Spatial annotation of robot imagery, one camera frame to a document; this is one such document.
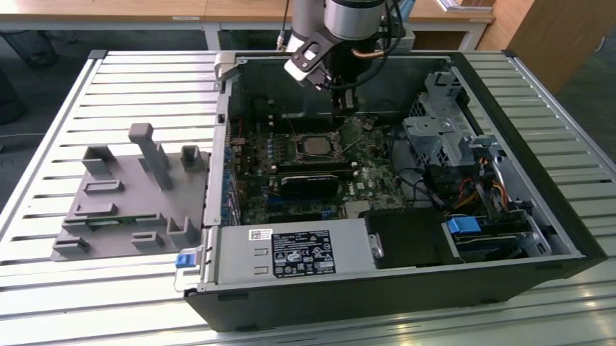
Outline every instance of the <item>aluminum table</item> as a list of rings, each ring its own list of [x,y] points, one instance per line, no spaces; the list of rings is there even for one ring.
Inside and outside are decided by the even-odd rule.
[[[569,345],[616,337],[616,168],[518,58],[467,57],[611,259],[507,303],[284,327],[210,330],[174,289],[174,254],[49,256],[85,173],[86,147],[137,154],[153,123],[165,151],[212,150],[216,52],[92,58],[0,215],[0,345]],[[487,133],[491,125],[472,107]],[[197,282],[188,276],[185,285]]]

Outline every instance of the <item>white sticker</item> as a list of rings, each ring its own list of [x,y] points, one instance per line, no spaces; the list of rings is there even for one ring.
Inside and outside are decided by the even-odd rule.
[[[249,240],[271,240],[272,229],[252,229],[249,230]]]
[[[184,17],[184,16],[180,16],[180,17],[173,17],[174,20],[202,20],[201,17]]]

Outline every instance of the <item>blue tab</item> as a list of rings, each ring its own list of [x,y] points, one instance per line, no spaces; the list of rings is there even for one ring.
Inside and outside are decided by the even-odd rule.
[[[447,221],[447,226],[450,227],[450,232],[452,234],[482,232],[480,224],[474,216],[452,218],[452,220]]]
[[[180,254],[176,258],[176,267],[181,268],[193,268],[197,266],[196,254]]]

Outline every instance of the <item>floor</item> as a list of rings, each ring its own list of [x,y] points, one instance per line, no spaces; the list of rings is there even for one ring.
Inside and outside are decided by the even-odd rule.
[[[204,50],[205,38],[200,31],[118,31],[118,32],[51,32],[51,39],[59,61],[54,66],[33,70],[26,66],[15,51],[0,40],[0,68],[22,97],[29,109],[14,123],[0,125],[0,209],[17,186],[22,173],[45,132],[61,109],[74,80],[94,49],[108,50]],[[224,42],[224,47],[243,49],[243,44],[275,42],[260,34],[251,40]],[[606,38],[605,47],[587,60],[583,68],[558,95],[591,137],[616,160],[616,30]],[[42,135],[17,136],[19,133]]]

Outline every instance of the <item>3d printed holder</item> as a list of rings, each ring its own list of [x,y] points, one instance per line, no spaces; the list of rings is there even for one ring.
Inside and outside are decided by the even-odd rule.
[[[129,138],[144,156],[89,147],[54,261],[180,252],[200,244],[209,154],[184,146],[166,155],[153,134],[152,124],[133,124]]]

